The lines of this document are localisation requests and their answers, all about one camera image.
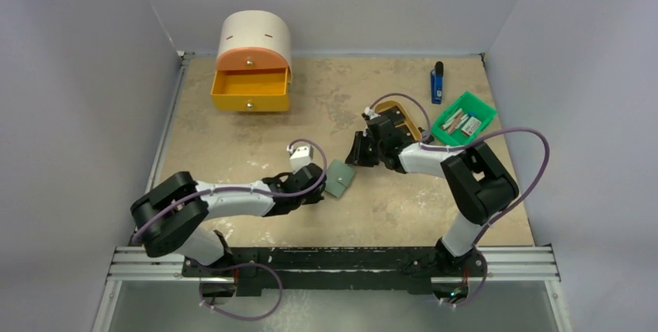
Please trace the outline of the green card holder wallet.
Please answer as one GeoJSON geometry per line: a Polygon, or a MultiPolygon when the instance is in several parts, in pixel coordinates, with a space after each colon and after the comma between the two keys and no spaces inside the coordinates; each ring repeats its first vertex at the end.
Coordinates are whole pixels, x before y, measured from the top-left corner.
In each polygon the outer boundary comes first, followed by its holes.
{"type": "Polygon", "coordinates": [[[351,186],[355,177],[355,169],[343,161],[334,159],[327,169],[326,177],[324,191],[336,199],[340,199],[351,186]]]}

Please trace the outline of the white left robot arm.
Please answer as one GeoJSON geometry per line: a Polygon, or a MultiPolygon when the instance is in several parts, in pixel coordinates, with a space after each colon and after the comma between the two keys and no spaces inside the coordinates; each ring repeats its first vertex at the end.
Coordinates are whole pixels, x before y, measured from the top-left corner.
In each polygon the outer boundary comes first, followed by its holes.
{"type": "Polygon", "coordinates": [[[201,227],[230,216],[270,217],[291,213],[322,200],[327,176],[315,163],[249,184],[214,185],[180,171],[130,207],[137,227],[134,240],[150,258],[181,254],[199,262],[213,277],[229,272],[230,250],[224,236],[201,227]]]}

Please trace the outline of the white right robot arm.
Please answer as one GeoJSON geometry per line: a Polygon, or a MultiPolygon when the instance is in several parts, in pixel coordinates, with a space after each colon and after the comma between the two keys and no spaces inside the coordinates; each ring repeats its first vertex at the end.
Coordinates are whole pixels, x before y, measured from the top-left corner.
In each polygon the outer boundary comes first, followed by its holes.
{"type": "Polygon", "coordinates": [[[447,181],[458,214],[435,245],[435,264],[445,275],[456,274],[485,224],[519,196],[516,181],[485,143],[457,150],[432,147],[406,135],[390,116],[362,117],[366,128],[355,133],[346,164],[371,168],[382,163],[397,173],[447,181]]]}

